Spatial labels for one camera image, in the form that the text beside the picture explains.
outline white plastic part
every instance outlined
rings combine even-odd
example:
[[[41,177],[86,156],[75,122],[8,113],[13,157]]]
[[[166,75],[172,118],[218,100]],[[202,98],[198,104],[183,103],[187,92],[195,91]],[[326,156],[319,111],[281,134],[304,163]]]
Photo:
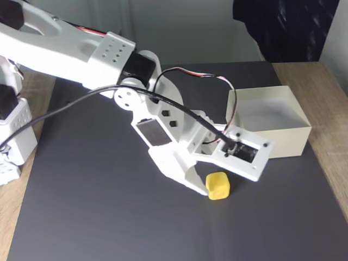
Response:
[[[83,79],[83,86],[88,89],[116,85],[129,56],[135,49],[135,43],[108,33],[87,62],[88,73]],[[114,92],[104,95],[112,98]]]
[[[2,56],[0,56],[0,84],[12,87],[16,95],[22,90],[22,78],[18,68]]]
[[[220,141],[216,145],[211,155],[202,154],[198,151],[194,153],[196,160],[213,163],[251,181],[258,181],[269,160],[269,156],[275,145],[274,142],[236,126],[231,126],[226,135],[237,142],[258,150],[252,163],[233,155],[225,157],[226,153],[222,151],[225,145],[223,141]]]
[[[14,179],[18,179],[20,174],[21,171],[16,165],[0,157],[0,185],[5,185]]]
[[[5,120],[0,120],[0,143],[31,119],[32,114],[27,100],[20,98],[11,114]],[[18,166],[23,165],[37,144],[33,128],[24,130],[8,142],[11,147],[8,152],[9,161]]]
[[[135,43],[113,33],[105,37],[88,34],[31,4],[17,2],[23,6],[25,25],[42,35],[0,23],[0,55],[89,89],[117,84]],[[112,98],[113,93],[103,95]]]
[[[143,55],[154,60],[157,65],[157,69],[150,80],[149,90],[152,90],[153,84],[160,74],[159,61],[156,55],[151,52],[143,52]],[[122,85],[145,88],[140,81],[132,78],[125,79]],[[159,81],[157,93],[182,104],[182,98],[178,89],[165,77]],[[202,195],[208,195],[208,191],[195,170],[195,165],[198,161],[213,163],[252,181],[257,181],[268,162],[270,152],[274,146],[274,143],[270,140],[232,126],[228,130],[227,136],[257,149],[258,152],[252,163],[233,155],[225,157],[226,153],[222,150],[225,143],[220,141],[210,145],[203,145],[204,141],[213,140],[215,138],[214,135],[195,119],[183,114],[182,111],[161,101],[154,103],[148,96],[139,95],[129,88],[119,89],[115,93],[115,101],[121,108],[133,112],[132,126],[149,146],[148,152],[160,171],[166,177]],[[203,111],[193,112],[214,124]],[[153,146],[137,127],[137,124],[144,120],[156,120],[171,141],[159,146]],[[172,121],[177,123],[175,127],[170,124]],[[225,125],[214,126],[220,131],[225,127]]]

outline round joint plate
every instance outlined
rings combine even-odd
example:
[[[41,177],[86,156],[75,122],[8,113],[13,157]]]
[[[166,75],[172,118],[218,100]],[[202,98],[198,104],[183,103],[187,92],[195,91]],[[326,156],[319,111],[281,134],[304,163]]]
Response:
[[[124,110],[134,110],[141,104],[139,94],[133,89],[124,87],[119,88],[114,95],[115,102]]]

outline gray mat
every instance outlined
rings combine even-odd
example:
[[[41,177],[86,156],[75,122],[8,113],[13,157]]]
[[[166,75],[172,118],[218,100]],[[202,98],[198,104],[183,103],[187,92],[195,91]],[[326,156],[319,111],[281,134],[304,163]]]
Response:
[[[280,85],[268,63],[190,65],[237,88]],[[173,72],[185,104],[223,122],[228,87]],[[50,109],[86,93],[58,79]],[[164,177],[130,126],[96,96],[45,122],[9,261],[348,260],[348,226],[309,145],[259,182],[229,173],[211,201]],[[219,168],[198,164],[204,179]]]

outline yellow sponge block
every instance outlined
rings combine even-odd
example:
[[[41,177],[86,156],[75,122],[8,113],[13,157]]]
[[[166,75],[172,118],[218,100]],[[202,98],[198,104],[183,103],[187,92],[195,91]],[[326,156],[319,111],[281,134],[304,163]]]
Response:
[[[221,200],[229,195],[229,181],[226,173],[215,172],[206,178],[206,187],[211,200]]]

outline screw hole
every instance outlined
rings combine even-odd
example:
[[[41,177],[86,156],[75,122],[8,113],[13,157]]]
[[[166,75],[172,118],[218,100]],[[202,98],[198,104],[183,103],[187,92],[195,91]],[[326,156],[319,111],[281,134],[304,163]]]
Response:
[[[170,127],[177,127],[178,123],[176,121],[170,121],[169,125],[170,125]]]
[[[170,112],[168,110],[163,110],[161,113],[162,113],[162,115],[164,117],[169,117],[170,116]]]

